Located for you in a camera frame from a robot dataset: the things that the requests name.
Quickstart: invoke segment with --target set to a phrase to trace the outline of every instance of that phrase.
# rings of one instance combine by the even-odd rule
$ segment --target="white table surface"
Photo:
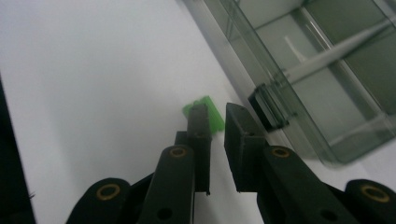
[[[181,0],[0,0],[0,71],[38,223],[64,223],[98,180],[152,173],[187,128],[183,105],[210,95],[225,117],[241,104]],[[256,195],[234,189],[223,140],[195,223],[262,223]],[[307,163],[340,189],[360,177],[396,189],[395,148],[338,170]]]

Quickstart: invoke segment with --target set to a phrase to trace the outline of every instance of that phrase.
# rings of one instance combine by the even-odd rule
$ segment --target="green object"
[[[209,125],[210,125],[210,132],[212,134],[216,132],[222,132],[224,131],[225,124],[224,120],[221,117],[218,109],[215,107],[213,104],[212,99],[210,99],[209,96],[204,96],[202,99],[194,101],[194,103],[190,105],[185,105],[183,107],[183,114],[186,116],[186,118],[189,117],[190,114],[190,109],[192,108],[193,105],[206,105],[207,106],[207,112],[209,114]]]

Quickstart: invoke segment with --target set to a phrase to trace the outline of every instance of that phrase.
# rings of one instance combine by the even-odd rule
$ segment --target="transparent bin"
[[[396,133],[396,2],[205,0],[257,89],[268,131],[342,164]]]

